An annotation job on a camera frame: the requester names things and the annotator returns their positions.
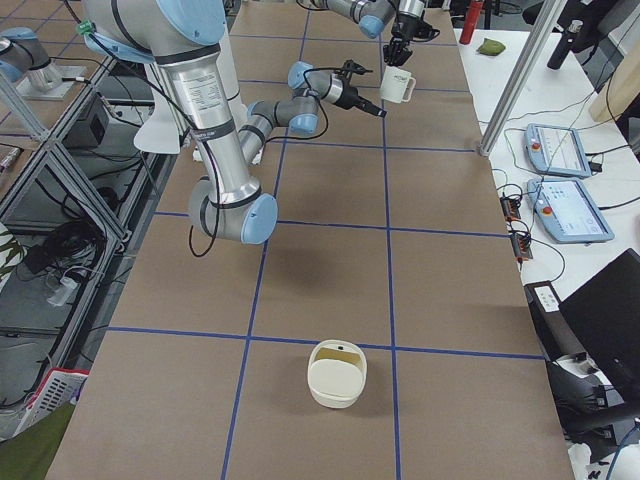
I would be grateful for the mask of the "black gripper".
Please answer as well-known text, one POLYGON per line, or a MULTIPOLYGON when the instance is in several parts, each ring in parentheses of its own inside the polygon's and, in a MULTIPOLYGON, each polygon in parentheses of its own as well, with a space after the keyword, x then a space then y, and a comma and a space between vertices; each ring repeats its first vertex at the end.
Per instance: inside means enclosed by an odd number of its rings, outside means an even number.
POLYGON ((380 106, 361 97, 354 87, 342 86, 331 103, 339 108, 360 108, 363 112, 378 118, 385 118, 387 112, 380 106))
POLYGON ((424 21, 422 17, 396 17, 392 26, 392 38, 383 47, 383 59, 387 66, 403 66, 412 56, 408 48, 411 41, 424 38, 424 21))

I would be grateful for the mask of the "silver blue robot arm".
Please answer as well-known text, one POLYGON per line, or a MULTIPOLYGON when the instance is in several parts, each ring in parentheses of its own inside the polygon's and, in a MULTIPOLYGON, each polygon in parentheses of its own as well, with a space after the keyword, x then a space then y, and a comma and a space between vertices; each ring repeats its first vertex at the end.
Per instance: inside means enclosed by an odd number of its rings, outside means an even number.
POLYGON ((221 1, 86 1, 79 29, 93 50, 123 61, 153 64, 167 77, 160 94, 186 121, 207 170, 189 202, 195 228, 213 239, 261 244, 278 218, 276 199, 249 165, 278 127, 311 135, 323 103, 385 111, 361 97, 347 74, 296 62, 288 73, 291 99, 250 105, 238 126, 223 87, 219 59, 226 47, 221 1))
POLYGON ((297 1, 297 4, 306 10, 331 11, 350 19, 370 39, 380 36, 392 23, 391 39, 383 47, 387 66, 403 66, 413 54, 412 42, 430 42, 440 34, 439 29, 425 20, 427 1, 318 0, 297 1))

